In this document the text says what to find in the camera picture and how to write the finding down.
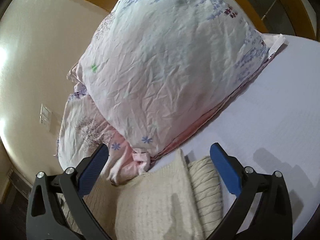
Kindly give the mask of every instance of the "black plastic arm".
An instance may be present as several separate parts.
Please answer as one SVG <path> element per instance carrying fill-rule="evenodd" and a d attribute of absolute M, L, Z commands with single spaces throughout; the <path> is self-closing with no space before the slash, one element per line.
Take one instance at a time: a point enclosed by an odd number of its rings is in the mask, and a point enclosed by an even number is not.
<path fill-rule="evenodd" d="M 101 144 L 76 168 L 70 167 L 57 176 L 38 173 L 28 204 L 28 240 L 112 240 L 82 199 L 92 189 L 108 156 L 107 146 Z M 207 240 L 291 240 L 291 205 L 282 173 L 265 175 L 251 167 L 244 168 L 217 143 L 211 146 L 210 156 L 229 191 L 237 198 Z M 237 233 L 258 192 L 262 195 L 249 228 Z M 83 235 L 68 226 L 56 193 L 64 194 Z"/>

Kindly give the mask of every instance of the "beige knitted blanket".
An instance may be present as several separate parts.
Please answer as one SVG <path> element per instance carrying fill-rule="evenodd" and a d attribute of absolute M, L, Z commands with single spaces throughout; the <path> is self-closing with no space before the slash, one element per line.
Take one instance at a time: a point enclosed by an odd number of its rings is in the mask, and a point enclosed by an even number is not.
<path fill-rule="evenodd" d="M 113 240 L 205 239 L 222 219 L 218 174 L 210 157 L 175 160 L 115 187 L 99 178 L 84 200 Z M 63 212 L 79 232 L 67 205 Z"/>

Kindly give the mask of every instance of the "mattress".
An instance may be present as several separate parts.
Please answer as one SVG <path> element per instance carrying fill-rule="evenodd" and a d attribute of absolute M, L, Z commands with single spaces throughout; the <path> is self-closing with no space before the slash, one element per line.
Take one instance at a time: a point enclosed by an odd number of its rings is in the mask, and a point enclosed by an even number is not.
<path fill-rule="evenodd" d="M 243 166 L 283 173 L 292 205 L 293 238 L 320 203 L 320 43 L 285 36 L 289 45 L 230 103 L 181 148 L 190 161 L 209 155 L 218 142 Z M 169 154 L 153 167 L 171 162 Z M 223 212 L 235 200 L 222 187 Z M 241 226 L 246 229 L 259 195 Z"/>

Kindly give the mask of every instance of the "pillow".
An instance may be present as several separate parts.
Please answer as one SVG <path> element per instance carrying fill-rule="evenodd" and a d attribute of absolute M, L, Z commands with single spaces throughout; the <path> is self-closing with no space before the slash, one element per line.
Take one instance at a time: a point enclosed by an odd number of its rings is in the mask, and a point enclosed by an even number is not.
<path fill-rule="evenodd" d="M 102 174 L 114 184 L 132 179 L 149 169 L 150 157 L 139 160 L 128 142 L 100 114 L 86 88 L 71 94 L 65 106 L 57 141 L 57 155 L 63 170 L 76 167 L 104 143 L 109 158 Z"/>
<path fill-rule="evenodd" d="M 65 202 L 62 194 L 58 197 Z M 190 163 L 187 169 L 181 151 L 161 170 L 145 173 L 124 186 L 113 187 L 99 177 L 84 201 L 113 240 L 189 239 L 176 236 L 175 229 L 185 233 L 183 228 L 203 239 L 203 235 L 209 236 L 222 220 L 219 176 L 210 157 Z M 67 203 L 62 211 L 70 228 L 81 233 Z M 155 223 L 161 224 L 156 232 Z"/>
<path fill-rule="evenodd" d="M 138 154 L 172 150 L 267 60 L 223 0 L 119 0 L 69 77 Z"/>

